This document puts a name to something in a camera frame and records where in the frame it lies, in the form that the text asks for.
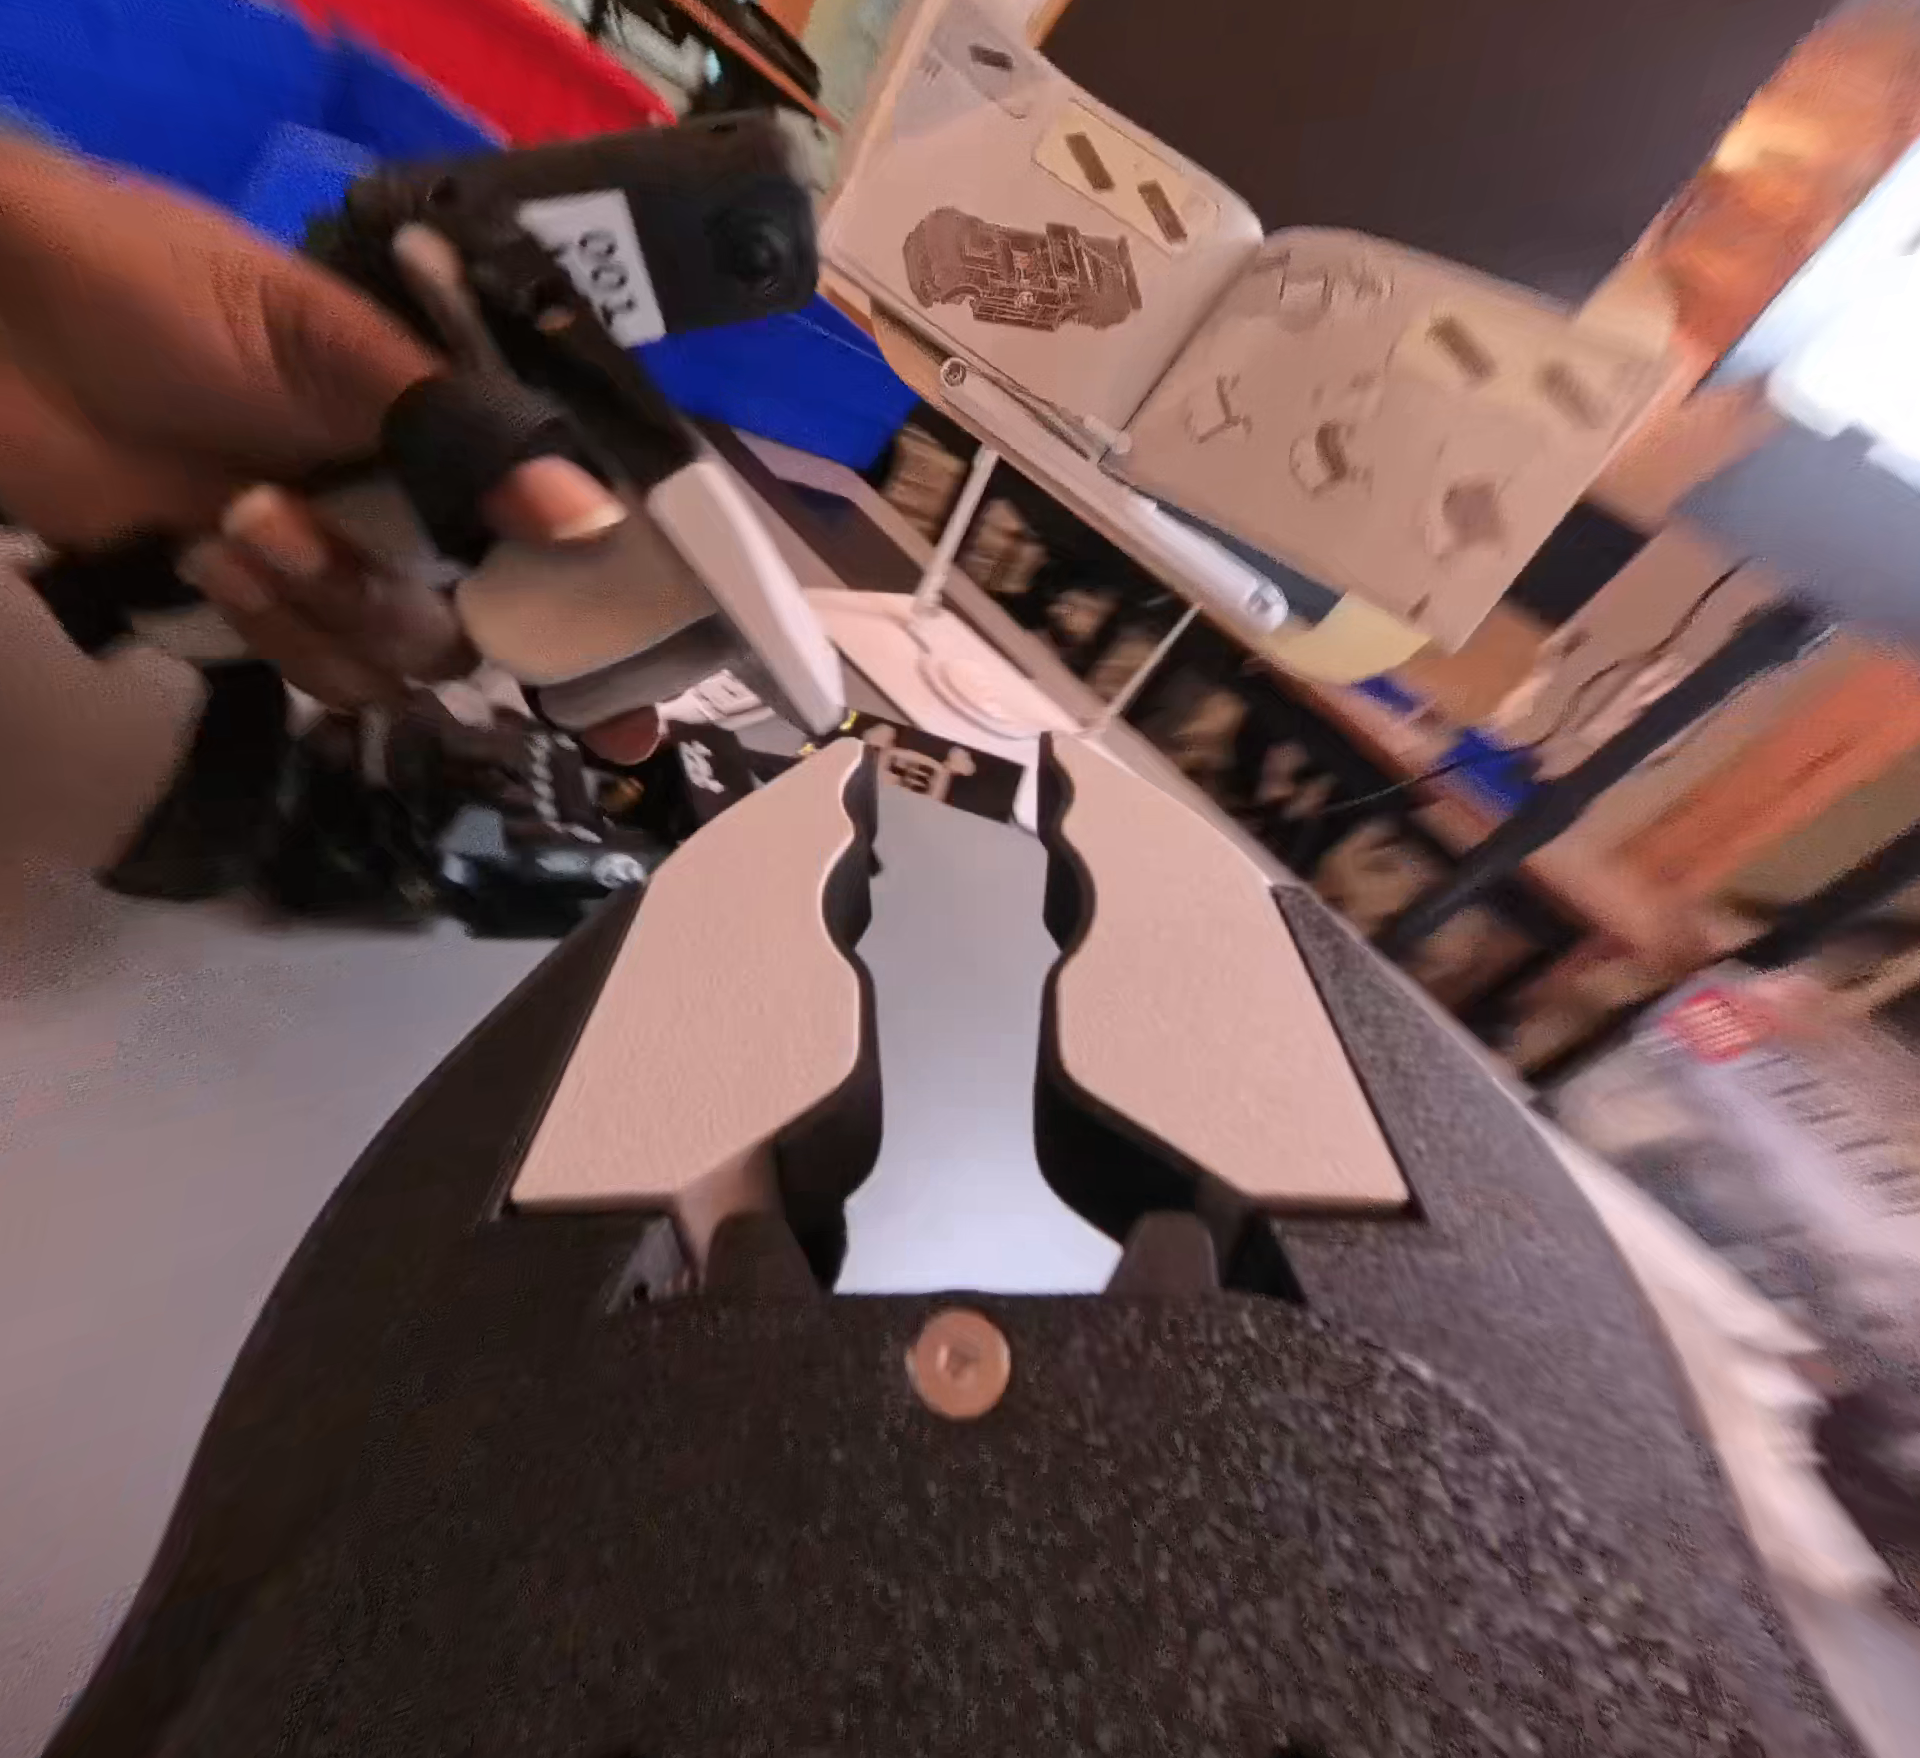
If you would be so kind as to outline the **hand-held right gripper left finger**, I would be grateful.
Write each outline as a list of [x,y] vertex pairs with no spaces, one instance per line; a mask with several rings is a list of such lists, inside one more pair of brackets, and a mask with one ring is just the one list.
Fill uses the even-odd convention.
[[821,1286],[877,1169],[877,768],[805,756],[674,850],[510,1184],[524,1212],[665,1217],[708,1266],[729,1217],[780,1217]]

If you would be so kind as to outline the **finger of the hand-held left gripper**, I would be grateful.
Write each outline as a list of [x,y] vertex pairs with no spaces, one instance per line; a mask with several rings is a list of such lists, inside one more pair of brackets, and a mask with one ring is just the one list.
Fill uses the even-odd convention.
[[731,670],[806,736],[851,712],[843,658],[752,499],[697,457],[652,488],[650,518],[705,586],[731,640]]

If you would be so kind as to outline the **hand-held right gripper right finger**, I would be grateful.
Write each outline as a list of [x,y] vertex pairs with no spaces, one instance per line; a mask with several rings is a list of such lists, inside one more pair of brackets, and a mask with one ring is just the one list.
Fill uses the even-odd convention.
[[1219,1263],[1279,1220],[1409,1220],[1413,1188],[1279,883],[1082,736],[1037,762],[1047,855],[1035,1152],[1107,1239],[1191,1217]]

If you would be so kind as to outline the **black lego car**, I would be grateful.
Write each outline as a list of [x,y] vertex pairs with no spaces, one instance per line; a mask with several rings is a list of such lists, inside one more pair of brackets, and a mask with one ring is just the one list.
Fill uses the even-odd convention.
[[564,937],[797,762],[715,724],[665,724],[616,765],[527,715],[438,695],[329,715],[284,765],[252,896],[286,919]]

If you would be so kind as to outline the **grey striped sticker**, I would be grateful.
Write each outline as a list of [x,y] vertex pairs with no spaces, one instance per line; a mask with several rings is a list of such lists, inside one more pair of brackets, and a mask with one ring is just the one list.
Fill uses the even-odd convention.
[[1025,765],[892,719],[865,719],[858,736],[877,761],[878,785],[950,810],[1018,822]]

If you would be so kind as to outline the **blue storage bin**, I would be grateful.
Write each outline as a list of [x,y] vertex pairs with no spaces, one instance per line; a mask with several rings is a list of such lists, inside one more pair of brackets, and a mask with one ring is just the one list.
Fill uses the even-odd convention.
[[6,121],[289,249],[376,164],[516,146],[289,0],[6,0]]

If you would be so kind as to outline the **lego instruction booklet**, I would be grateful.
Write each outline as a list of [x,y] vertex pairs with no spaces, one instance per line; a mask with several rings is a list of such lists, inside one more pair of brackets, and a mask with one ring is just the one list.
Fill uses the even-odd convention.
[[1250,204],[982,0],[906,0],[824,257],[1047,474],[1455,648],[1645,422],[1674,330]]

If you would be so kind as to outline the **lego set box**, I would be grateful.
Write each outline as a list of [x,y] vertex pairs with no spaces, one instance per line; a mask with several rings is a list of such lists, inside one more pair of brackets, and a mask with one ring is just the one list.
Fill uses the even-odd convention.
[[1915,1372],[1915,1057],[1895,1040],[1722,966],[1539,1096],[1832,1350]]

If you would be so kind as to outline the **person's left hand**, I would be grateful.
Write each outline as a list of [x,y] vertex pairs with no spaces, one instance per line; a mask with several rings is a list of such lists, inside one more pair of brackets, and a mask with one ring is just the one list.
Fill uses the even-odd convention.
[[237,642],[324,707],[476,670],[443,594],[302,499],[440,372],[387,309],[219,207],[6,136],[6,518],[60,551],[169,543]]

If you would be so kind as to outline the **wooden office desk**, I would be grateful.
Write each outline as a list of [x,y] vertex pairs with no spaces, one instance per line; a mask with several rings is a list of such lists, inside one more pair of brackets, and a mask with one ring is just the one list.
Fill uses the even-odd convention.
[[[719,61],[719,79],[703,90],[708,112],[748,106],[792,109],[817,121],[828,136],[843,136],[843,121],[813,90],[798,81],[798,68],[775,56],[762,29],[746,29],[756,14],[744,0],[650,0],[660,17],[679,23]],[[633,10],[633,0],[606,0],[606,8]]]

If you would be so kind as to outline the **round wooden table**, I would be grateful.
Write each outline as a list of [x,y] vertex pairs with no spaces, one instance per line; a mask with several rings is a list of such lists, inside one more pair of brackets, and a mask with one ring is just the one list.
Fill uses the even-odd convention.
[[1428,647],[1416,627],[1344,594],[1317,623],[1289,619],[1266,652],[1284,670],[1332,687],[1390,676]]

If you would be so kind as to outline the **white book stand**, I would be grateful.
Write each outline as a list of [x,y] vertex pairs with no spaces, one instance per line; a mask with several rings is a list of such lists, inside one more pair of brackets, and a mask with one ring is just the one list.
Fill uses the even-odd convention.
[[[808,594],[840,655],[909,724],[1031,765],[1049,733],[1097,736],[1196,617],[1256,644],[1284,627],[1275,579],[1114,481],[980,366],[936,350],[924,372],[927,399],[975,445],[927,557],[901,590]],[[1088,676],[1123,640],[1136,658],[1088,707],[1062,701],[958,586],[1060,670]]]

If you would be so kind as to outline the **white paper bags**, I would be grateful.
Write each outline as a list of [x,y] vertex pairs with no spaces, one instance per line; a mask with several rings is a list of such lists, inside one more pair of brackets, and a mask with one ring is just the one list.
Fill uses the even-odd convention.
[[1813,1148],[1560,1137],[1778,1579],[1915,1628],[1915,1215]]

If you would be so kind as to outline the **black divider board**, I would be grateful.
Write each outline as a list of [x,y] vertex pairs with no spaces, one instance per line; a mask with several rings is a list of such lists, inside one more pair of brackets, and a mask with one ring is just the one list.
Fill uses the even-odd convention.
[[1047,57],[1228,184],[1580,297],[1842,0],[1068,0]]

